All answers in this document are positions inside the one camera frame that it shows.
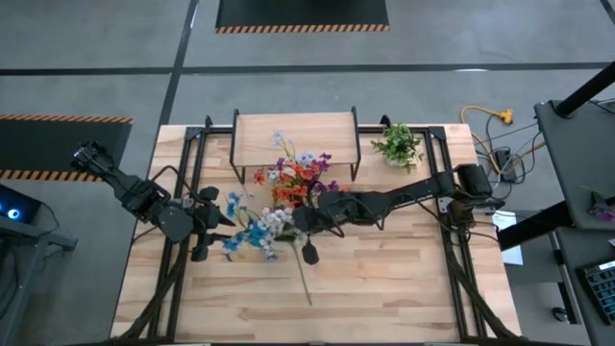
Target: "hazard stripe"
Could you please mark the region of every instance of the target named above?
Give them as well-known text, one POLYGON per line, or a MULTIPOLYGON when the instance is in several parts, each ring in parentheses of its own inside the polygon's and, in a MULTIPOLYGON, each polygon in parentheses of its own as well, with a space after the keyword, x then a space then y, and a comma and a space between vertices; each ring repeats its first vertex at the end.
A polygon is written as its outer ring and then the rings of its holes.
POLYGON ((36 114, 0 114, 0 120, 13 121, 70 121, 70 122, 119 122, 132 124, 131 117, 116 116, 74 116, 74 115, 36 115, 36 114))
POLYGON ((334 32, 386 32, 386 24, 301 24, 252 25, 215 28, 216 34, 280 34, 280 33, 334 33, 334 32))
POLYGON ((79 172, 59 172, 59 171, 29 171, 29 170, 0 170, 0 179, 18 179, 30 181, 60 181, 60 182, 103 182, 98 178, 87 173, 79 172))

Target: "gray floor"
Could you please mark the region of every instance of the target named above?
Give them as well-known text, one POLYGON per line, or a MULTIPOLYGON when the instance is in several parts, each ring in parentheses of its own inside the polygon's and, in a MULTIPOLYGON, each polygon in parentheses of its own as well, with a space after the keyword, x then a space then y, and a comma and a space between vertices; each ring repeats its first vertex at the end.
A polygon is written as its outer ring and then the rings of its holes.
MULTIPOLYGON (((170 67, 187 0, 0 2, 0 68, 170 67)), ((201 0, 186 66, 319 63, 607 62, 615 26, 599 0, 389 0, 390 33, 217 36, 217 1, 201 0)), ((561 98, 596 70, 407 72, 183 76, 170 123, 217 124, 244 113, 343 111, 360 122, 457 122, 465 105, 512 108, 531 124, 532 106, 561 98)), ((0 77, 0 113, 130 116, 135 125, 122 169, 147 173, 169 77, 0 77)), ((601 98, 615 97, 615 88, 601 98)), ((484 114, 468 116, 484 135, 484 114)), ((532 128, 496 142, 518 148, 532 128)), ((104 185, 3 181, 53 206, 62 231, 80 239, 75 253, 49 261, 29 306, 20 345, 97 341, 111 328, 135 221, 104 185)), ((548 152, 507 199, 511 210, 537 210, 561 199, 548 152)), ((524 335, 586 343, 578 326, 554 322, 554 285, 511 282, 524 335)))

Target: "yellow cable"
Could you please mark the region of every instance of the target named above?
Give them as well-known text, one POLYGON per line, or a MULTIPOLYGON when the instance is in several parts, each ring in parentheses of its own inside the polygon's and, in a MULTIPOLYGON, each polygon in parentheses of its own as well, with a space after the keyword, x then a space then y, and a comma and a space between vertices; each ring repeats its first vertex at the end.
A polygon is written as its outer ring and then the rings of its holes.
MULTIPOLYGON (((461 110, 461 113, 459 115, 459 117, 461 118, 461 123, 462 124, 467 124, 465 122, 465 113, 469 110, 476 110, 476 111, 483 111, 487 114, 490 115, 494 115, 499 117, 505 124, 512 124, 512 110, 506 110, 506 111, 491 111, 488 110, 486 108, 483 107, 479 107, 479 106, 466 106, 461 110)), ((538 145, 532 147, 531 149, 527 150, 526 152, 524 152, 523 154, 521 154, 519 156, 519 158, 515 158, 512 161, 514 162, 512 164, 512 166, 505 170, 502 171, 500 170, 500 167, 498 167, 498 164, 496 163, 495 159, 493 158, 493 154, 491 153, 491 151, 489 150, 489 148, 487 148, 487 146, 484 144, 484 140, 482 140, 482 138, 479 137, 479 135, 472 133, 472 136, 474 138, 476 138, 480 145, 482 145, 482 148, 484 148, 484 152, 487 155, 487 157, 489 158, 489 160, 491 161, 491 166, 493 167, 493 170, 495 170, 499 175, 505 174, 505 173, 510 173, 513 172, 515 167, 517 167, 517 165, 519 165, 523 159, 524 156, 531 154, 532 152, 535 152, 536 150, 542 148, 543 146, 545 146, 545 142, 543 141, 542 143, 539 143, 538 145)))

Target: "green plant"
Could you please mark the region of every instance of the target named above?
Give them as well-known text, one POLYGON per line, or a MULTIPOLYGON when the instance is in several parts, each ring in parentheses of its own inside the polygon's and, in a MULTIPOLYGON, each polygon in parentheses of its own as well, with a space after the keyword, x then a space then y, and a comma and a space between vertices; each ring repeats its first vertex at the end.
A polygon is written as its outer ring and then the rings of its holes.
POLYGON ((421 138, 415 136, 405 124, 395 124, 384 129, 382 134, 386 142, 372 140, 374 149, 389 160, 403 163, 408 171, 413 160, 420 161, 425 156, 423 153, 418 153, 421 138))

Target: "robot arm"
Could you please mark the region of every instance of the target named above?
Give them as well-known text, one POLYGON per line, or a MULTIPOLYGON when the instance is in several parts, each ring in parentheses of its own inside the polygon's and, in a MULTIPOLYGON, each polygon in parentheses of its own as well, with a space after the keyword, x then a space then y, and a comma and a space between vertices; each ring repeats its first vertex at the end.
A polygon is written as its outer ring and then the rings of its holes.
POLYGON ((297 208, 293 212, 295 226, 313 235, 346 223, 360 226, 376 225, 393 210, 411 206, 430 198, 452 198, 454 212, 471 217, 476 206, 485 204, 502 206, 503 202, 489 202, 492 189, 482 168, 464 164, 455 169, 460 185, 455 184, 454 172, 439 172, 426 180, 402 186, 387 192, 323 192, 314 205, 297 208))
POLYGON ((125 210, 142 222, 158 226, 171 241, 181 241, 190 234, 198 235, 192 260, 205 260, 207 246, 216 239, 227 237, 209 235, 208 229, 214 229, 218 224, 234 226, 234 222, 212 202, 218 196, 217 188, 204 188, 198 196, 193 195, 193 199, 173 200, 169 192, 154 181, 143 181, 119 170, 111 155, 96 142, 84 143, 73 155, 71 165, 80 172, 103 179, 113 187, 115 198, 125 210))

